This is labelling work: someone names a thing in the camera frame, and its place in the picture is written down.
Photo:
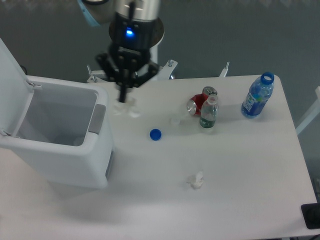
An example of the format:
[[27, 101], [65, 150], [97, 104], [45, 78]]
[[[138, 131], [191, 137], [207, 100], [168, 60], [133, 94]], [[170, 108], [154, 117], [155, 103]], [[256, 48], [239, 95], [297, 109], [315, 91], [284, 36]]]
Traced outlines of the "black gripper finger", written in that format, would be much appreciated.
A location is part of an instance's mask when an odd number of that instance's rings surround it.
[[118, 101], [120, 103], [125, 103], [127, 99], [127, 93], [129, 89], [135, 86], [135, 75], [134, 72], [124, 68], [124, 62], [121, 61], [120, 67], [114, 68], [112, 61], [110, 60], [110, 55], [106, 52], [99, 53], [95, 60], [101, 67], [101, 69], [106, 74], [106, 81], [110, 83], [115, 83], [119, 95]]
[[150, 62], [134, 73], [133, 87], [139, 88], [158, 74], [160, 66]]

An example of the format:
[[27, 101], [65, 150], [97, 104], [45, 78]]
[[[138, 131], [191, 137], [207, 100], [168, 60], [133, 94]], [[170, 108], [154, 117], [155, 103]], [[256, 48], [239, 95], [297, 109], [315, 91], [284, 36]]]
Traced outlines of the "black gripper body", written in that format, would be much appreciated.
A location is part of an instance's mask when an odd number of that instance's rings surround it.
[[108, 49], [114, 68], [124, 62], [125, 69], [136, 72], [151, 61], [150, 48], [155, 33], [156, 19], [139, 19], [116, 13], [113, 41]]

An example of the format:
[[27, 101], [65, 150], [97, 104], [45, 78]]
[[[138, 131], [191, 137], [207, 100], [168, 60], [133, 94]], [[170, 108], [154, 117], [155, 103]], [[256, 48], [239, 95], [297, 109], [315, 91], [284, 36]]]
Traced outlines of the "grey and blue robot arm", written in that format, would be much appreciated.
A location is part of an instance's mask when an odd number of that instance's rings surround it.
[[151, 48], [161, 1], [80, 0], [78, 4], [90, 24], [113, 24], [107, 52], [95, 59], [106, 80], [118, 86], [118, 101], [124, 103], [129, 89], [140, 87], [159, 72]]

